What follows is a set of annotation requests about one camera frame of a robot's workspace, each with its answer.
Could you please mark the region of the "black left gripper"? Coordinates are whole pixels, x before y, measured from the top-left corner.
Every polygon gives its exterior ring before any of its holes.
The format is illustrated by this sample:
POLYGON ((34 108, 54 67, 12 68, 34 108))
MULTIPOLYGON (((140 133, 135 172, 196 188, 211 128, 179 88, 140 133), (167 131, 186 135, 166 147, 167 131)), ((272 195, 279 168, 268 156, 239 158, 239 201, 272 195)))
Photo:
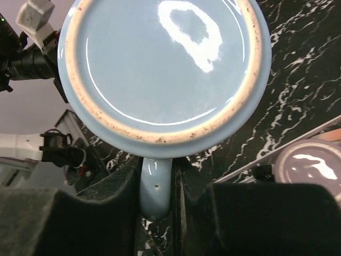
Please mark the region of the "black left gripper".
POLYGON ((34 43, 25 48, 27 38, 24 32, 18 35, 1 16, 1 91, 13 91, 10 81, 52 78, 60 96, 67 103, 57 65, 59 32, 54 31, 44 40, 45 43, 52 43, 46 52, 42 52, 34 43))

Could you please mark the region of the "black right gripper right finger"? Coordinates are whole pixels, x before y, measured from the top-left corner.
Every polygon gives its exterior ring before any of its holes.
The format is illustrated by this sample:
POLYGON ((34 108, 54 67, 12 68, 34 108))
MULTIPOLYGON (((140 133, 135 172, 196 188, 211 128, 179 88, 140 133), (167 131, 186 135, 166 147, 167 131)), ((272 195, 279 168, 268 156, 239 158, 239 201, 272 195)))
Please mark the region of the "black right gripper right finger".
POLYGON ((175 167, 174 255, 340 255, 340 209, 323 187, 207 183, 175 167))

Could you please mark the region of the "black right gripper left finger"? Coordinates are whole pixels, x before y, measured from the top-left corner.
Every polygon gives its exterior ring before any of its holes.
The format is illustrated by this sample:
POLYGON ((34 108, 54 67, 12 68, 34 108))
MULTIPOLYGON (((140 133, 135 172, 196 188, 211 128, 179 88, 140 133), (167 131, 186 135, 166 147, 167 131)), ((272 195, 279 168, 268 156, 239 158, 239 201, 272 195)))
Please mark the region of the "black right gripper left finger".
POLYGON ((1 255, 133 255, 140 165, 132 157, 75 196, 1 189, 1 255))

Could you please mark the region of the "purple ceramic mug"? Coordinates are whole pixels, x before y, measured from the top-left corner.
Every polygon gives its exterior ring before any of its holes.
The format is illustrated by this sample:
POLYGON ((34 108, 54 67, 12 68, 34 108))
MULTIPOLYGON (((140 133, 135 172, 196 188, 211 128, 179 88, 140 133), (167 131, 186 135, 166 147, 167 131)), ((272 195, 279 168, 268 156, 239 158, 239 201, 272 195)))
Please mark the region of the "purple ceramic mug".
POLYGON ((340 145, 306 139, 286 147, 273 164, 253 169, 255 179, 323 186, 340 204, 340 145))

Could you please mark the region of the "light blue ceramic mug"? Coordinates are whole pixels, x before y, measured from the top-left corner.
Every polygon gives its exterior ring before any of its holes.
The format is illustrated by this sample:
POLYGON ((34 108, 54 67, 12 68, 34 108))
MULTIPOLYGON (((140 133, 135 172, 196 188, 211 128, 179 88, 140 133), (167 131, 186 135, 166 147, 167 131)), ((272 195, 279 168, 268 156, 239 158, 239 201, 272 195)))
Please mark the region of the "light blue ceramic mug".
POLYGON ((256 1, 75 1, 61 29, 67 99, 98 137, 143 158, 140 209, 171 210, 172 160, 234 134, 271 68, 256 1))

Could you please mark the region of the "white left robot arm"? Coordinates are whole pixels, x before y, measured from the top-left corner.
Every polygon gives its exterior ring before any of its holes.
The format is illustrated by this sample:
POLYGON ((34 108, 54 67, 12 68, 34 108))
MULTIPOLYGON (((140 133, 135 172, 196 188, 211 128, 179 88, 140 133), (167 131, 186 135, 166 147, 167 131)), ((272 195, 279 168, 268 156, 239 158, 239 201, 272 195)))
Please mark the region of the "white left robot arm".
MULTIPOLYGON (((25 33, 17 34, 1 17, 1 91, 12 92, 10 81, 51 78, 65 99, 56 65, 59 32, 53 30, 43 40, 45 45, 52 44, 47 50, 36 44, 27 46, 27 38, 25 33)), ((38 134, 1 134, 1 164, 12 172, 31 171, 39 162, 81 169, 87 153, 72 142, 70 133, 63 134, 57 129, 38 134)))

